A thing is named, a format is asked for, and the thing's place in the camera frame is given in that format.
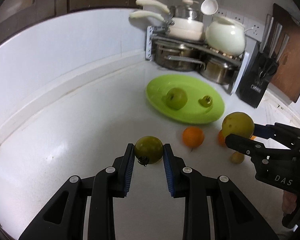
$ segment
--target metal screw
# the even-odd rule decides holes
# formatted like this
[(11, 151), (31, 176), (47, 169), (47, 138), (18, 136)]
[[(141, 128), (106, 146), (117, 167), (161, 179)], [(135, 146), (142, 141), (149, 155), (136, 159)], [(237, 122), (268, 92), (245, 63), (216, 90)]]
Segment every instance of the metal screw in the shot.
[(228, 182), (228, 181), (229, 181), (229, 178), (228, 178), (227, 176), (225, 176), (225, 175), (220, 176), (219, 179), (220, 179), (222, 182)]
[(192, 172), (192, 169), (190, 167), (184, 167), (182, 170), (183, 170), (184, 173), (191, 173)]
[(79, 180), (79, 178), (78, 178), (77, 176), (72, 176), (72, 177), (69, 179), (69, 181), (70, 181), (71, 183), (76, 183), (78, 180)]
[(114, 167), (108, 167), (106, 168), (106, 173), (114, 173), (115, 172), (115, 168)]

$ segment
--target cutting board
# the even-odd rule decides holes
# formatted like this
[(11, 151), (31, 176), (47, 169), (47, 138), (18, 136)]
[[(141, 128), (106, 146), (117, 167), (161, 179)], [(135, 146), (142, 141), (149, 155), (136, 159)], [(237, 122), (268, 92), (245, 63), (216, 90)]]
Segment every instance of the cutting board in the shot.
[(285, 33), (290, 36), (285, 51), (279, 60), (279, 68), (271, 83), (279, 88), (290, 100), (296, 102), (300, 96), (300, 25), (282, 7), (273, 5), (274, 24), (267, 46), (270, 46), (276, 22), (282, 25), (282, 32), (274, 50), (278, 54)]

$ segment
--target green apple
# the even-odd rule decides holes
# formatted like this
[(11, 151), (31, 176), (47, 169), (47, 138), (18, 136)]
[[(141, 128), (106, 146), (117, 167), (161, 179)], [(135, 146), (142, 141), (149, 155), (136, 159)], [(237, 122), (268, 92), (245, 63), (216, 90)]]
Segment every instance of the green apple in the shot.
[(181, 88), (170, 89), (166, 96), (166, 105), (174, 110), (183, 108), (187, 101), (187, 94)]
[(198, 102), (203, 107), (212, 106), (212, 97), (211, 96), (205, 96), (202, 99), (199, 99)]

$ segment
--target green plate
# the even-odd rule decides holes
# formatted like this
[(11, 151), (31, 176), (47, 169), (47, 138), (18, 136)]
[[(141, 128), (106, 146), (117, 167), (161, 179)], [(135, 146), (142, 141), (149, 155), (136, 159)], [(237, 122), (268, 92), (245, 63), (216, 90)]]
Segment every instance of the green plate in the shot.
[[(165, 96), (171, 88), (182, 88), (188, 96), (186, 105), (180, 110), (173, 110), (165, 103)], [(209, 95), (213, 104), (205, 108), (198, 102)], [(225, 110), (225, 104), (219, 93), (205, 82), (186, 75), (168, 74), (154, 78), (146, 87), (146, 96), (150, 104), (162, 114), (175, 120), (205, 124), (218, 120)]]

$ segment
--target human hand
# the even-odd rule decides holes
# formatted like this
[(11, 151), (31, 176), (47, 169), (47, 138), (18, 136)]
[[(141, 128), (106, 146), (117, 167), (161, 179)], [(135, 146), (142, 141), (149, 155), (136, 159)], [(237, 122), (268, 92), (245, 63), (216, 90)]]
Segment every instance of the human hand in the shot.
[(297, 196), (291, 192), (284, 191), (282, 197), (282, 211), (291, 214), (297, 207)]

